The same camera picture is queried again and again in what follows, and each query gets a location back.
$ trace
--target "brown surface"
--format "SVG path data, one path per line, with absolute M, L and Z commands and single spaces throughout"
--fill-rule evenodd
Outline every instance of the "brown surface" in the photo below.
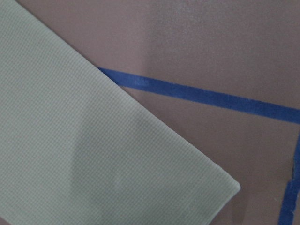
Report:
M 299 1 L 19 2 L 96 66 L 300 108 Z M 241 183 L 212 225 L 277 223 L 299 125 L 126 90 Z

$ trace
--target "cloth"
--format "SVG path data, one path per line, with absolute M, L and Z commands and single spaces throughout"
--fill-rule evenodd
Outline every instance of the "cloth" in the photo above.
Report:
M 0 1 L 0 27 L 0 217 L 206 225 L 239 191 L 15 1 Z

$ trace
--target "blue tape strip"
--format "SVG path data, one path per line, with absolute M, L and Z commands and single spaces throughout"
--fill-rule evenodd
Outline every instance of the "blue tape strip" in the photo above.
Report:
M 300 124 L 299 109 L 151 79 L 106 68 L 98 69 L 100 69 L 119 86 L 149 91 L 161 95 L 172 96 L 175 98 Z
M 292 180 L 288 182 L 282 201 L 278 225 L 292 225 L 298 194 L 300 192 L 300 136 L 294 154 Z

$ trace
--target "blue line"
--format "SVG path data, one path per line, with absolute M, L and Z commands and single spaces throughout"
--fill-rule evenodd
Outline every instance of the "blue line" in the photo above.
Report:
M 143 76 L 98 68 L 119 86 L 300 124 L 300 110 Z
M 282 201 L 281 211 L 279 215 L 278 225 L 292 225 L 294 219 L 294 211 L 300 191 L 300 136 L 294 154 L 294 167 L 292 180 L 288 182 L 285 189 L 285 196 Z

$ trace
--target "white cloth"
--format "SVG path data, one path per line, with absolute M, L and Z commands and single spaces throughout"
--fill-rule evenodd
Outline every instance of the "white cloth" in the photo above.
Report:
M 239 189 L 18 3 L 0 1 L 0 217 L 206 225 Z

